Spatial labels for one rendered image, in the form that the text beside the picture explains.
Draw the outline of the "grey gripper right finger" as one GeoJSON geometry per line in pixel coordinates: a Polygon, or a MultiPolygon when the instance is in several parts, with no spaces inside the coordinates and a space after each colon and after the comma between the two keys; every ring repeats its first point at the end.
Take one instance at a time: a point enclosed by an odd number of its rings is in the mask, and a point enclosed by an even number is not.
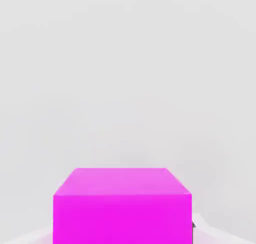
{"type": "Polygon", "coordinates": [[[211,227],[198,213],[193,213],[192,218],[193,223],[195,224],[193,230],[193,244],[255,244],[251,241],[211,227]]]}

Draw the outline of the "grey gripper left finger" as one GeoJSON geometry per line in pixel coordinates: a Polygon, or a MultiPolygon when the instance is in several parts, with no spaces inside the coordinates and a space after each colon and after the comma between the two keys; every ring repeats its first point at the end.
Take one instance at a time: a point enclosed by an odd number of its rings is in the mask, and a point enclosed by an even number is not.
{"type": "Polygon", "coordinates": [[[53,244],[53,226],[37,229],[3,244],[53,244]]]}

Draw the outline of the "small magenta cube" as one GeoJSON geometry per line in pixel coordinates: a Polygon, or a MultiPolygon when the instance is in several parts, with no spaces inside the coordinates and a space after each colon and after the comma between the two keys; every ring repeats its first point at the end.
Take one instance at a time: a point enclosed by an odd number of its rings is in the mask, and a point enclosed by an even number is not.
{"type": "Polygon", "coordinates": [[[192,244],[192,194],[166,168],[77,168],[53,195],[53,244],[192,244]]]}

